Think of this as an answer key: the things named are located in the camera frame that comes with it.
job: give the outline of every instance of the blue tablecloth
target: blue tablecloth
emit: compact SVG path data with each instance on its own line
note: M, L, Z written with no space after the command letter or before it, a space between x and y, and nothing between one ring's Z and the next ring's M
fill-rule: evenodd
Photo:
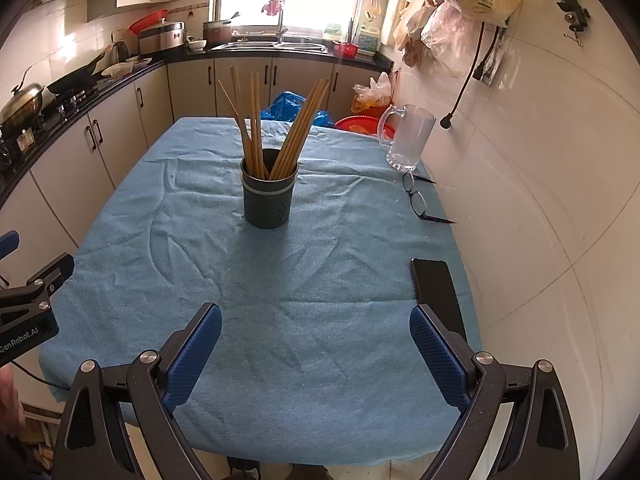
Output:
M265 121L266 147L287 123ZM479 331L449 226L420 220L377 140L314 127L289 222L242 215L241 143L230 119L181 119L98 216L59 291L49 377L160 348L205 301L222 336L175 412L193 447L267 462L373 464L440 447L446 405L409 334L409 260L445 260L470 345ZM433 186L418 183L430 214Z

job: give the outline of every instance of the person's hand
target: person's hand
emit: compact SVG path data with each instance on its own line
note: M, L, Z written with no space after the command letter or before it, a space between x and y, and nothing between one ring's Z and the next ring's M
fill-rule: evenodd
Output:
M24 410L9 365L0 368L0 433L15 436L24 426Z

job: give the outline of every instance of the blue gripper pad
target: blue gripper pad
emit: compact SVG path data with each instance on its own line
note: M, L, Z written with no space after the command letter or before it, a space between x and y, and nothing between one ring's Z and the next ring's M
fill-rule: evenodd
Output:
M9 231L0 236L0 260L13 253L18 248L19 243L20 237L15 231Z
M169 413L187 402L222 332L222 313L213 305L166 374L162 403Z
M466 391L465 371L431 321L417 306L411 311L409 330L444 400L464 412L471 403Z

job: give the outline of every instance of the frying pan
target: frying pan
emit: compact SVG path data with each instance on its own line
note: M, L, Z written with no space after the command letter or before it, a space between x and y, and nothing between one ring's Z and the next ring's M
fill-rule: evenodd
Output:
M66 94L71 90L81 90L91 84L91 76L94 73L95 66L98 62L104 58L106 50L103 50L98 57L92 60L89 64L76 68L73 72L63 75L57 81L49 84L47 88L52 94Z

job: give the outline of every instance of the blue plastic bag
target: blue plastic bag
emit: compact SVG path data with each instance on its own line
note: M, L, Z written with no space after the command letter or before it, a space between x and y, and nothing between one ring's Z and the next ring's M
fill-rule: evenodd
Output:
M302 95L283 92L273 100L269 108L260 112L260 118L266 121L287 121L292 123L305 100ZM316 114L313 125L324 126L325 128L333 128L335 126L329 114L323 111L319 111Z

